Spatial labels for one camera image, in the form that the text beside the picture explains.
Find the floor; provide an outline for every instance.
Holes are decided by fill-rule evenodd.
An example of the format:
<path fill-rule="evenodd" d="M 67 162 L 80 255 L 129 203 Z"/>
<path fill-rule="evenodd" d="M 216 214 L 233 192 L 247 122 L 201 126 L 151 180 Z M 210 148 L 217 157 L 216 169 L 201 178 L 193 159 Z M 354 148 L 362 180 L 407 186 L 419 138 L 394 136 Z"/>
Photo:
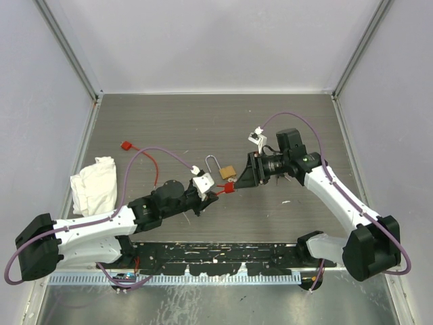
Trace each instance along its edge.
<path fill-rule="evenodd" d="M 331 97 L 328 95 L 105 95 L 91 136 L 84 165 L 95 157 L 111 156 L 116 162 L 118 193 L 126 165 L 134 155 L 120 148 L 124 140 L 137 147 L 162 146 L 188 163 L 206 168 L 204 159 L 215 155 L 222 167 L 243 171 L 247 153 L 256 146 L 249 132 L 273 113 L 289 110 L 303 115 L 317 129 L 325 157 L 336 174 L 355 191 L 356 185 Z M 318 150 L 313 133 L 291 116 L 273 120 L 266 130 L 268 144 L 277 148 L 275 132 L 295 127 L 309 152 Z M 187 185 L 192 174 L 162 152 L 150 152 L 160 166 L 159 185 L 176 179 Z M 222 183 L 217 166 L 212 176 Z M 155 168 L 144 155 L 136 160 L 127 186 L 127 202 L 148 195 Z M 343 236 L 337 219 L 325 205 L 296 180 L 272 179 L 258 188 L 222 195 L 206 212 L 191 211 L 164 220 L 162 227 L 136 234 L 137 241 L 295 242 L 299 236 L 322 230 Z"/>
<path fill-rule="evenodd" d="M 325 272 L 312 295 L 296 285 L 144 286 L 116 295 L 108 286 L 48 286 L 38 325 L 394 325 L 384 276 L 355 282 Z"/>

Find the towel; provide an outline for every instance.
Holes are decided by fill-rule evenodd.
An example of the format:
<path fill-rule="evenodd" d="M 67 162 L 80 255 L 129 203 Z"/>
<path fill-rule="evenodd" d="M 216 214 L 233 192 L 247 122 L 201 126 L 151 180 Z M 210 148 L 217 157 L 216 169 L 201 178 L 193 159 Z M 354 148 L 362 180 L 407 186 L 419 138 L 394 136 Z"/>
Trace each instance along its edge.
<path fill-rule="evenodd" d="M 70 178 L 75 215 L 88 217 L 114 210 L 117 198 L 114 159 L 101 157 L 95 161 Z"/>

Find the wood grain surface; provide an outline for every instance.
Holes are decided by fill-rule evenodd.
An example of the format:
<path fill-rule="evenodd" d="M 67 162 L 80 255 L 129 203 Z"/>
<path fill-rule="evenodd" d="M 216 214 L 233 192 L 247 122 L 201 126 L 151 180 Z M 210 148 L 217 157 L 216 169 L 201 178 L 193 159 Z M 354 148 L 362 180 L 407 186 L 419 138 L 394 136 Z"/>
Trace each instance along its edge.
<path fill-rule="evenodd" d="M 189 164 L 205 169 L 204 159 L 215 155 L 222 167 L 244 170 L 247 153 L 256 147 L 249 132 L 273 113 L 289 110 L 303 115 L 319 132 L 325 157 L 339 178 L 356 192 L 340 126 L 328 95 L 105 95 L 91 136 L 84 165 L 95 157 L 116 161 L 118 197 L 125 169 L 134 151 L 120 148 L 124 141 L 137 147 L 162 146 Z M 266 128 L 268 144 L 277 148 L 275 132 L 295 127 L 309 152 L 318 151 L 317 140 L 302 121 L 279 116 Z M 192 174 L 162 152 L 149 152 L 160 166 L 161 186 L 176 179 L 186 186 Z M 212 176 L 223 183 L 211 164 Z M 140 156 L 129 175 L 126 203 L 153 188 L 155 168 Z M 326 206 L 296 180 L 272 179 L 258 188 L 221 195 L 218 202 L 196 217 L 191 211 L 164 220 L 162 227 L 136 234 L 142 241 L 295 242 L 299 236 L 322 230 L 332 236 L 344 231 Z"/>

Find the lock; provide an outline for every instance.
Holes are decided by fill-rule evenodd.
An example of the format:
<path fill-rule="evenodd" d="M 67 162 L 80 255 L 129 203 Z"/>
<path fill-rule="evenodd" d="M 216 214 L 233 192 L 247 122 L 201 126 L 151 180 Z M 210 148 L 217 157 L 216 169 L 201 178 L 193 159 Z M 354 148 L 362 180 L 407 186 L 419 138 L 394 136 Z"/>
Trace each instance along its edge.
<path fill-rule="evenodd" d="M 215 160 L 215 162 L 217 163 L 216 165 L 218 166 L 218 169 L 219 169 L 219 173 L 224 180 L 228 180 L 229 178 L 232 178 L 232 179 L 236 178 L 236 171 L 233 168 L 233 166 L 227 166 L 227 167 L 221 168 L 217 158 L 212 154 L 207 156 L 206 160 L 205 160 L 206 166 L 208 167 L 208 170 L 209 170 L 209 173 L 212 173 L 212 171 L 210 170 L 209 164 L 208 164 L 209 158 L 213 158 Z"/>

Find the white wall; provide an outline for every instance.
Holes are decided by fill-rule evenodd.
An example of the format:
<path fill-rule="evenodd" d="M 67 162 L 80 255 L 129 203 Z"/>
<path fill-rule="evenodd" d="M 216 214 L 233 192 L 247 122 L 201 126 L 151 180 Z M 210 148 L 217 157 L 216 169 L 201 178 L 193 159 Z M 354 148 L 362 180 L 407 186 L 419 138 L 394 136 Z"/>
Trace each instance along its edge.
<path fill-rule="evenodd" d="M 395 1 L 340 97 L 373 205 L 400 223 L 420 324 L 433 316 L 432 13 L 431 0 Z"/>
<path fill-rule="evenodd" d="M 32 1 L 0 1 L 0 49 L 3 273 L 27 224 L 60 213 L 92 103 Z M 0 323 L 18 323 L 30 288 L 0 280 Z"/>
<path fill-rule="evenodd" d="M 106 93 L 334 90 L 379 0 L 48 0 Z"/>

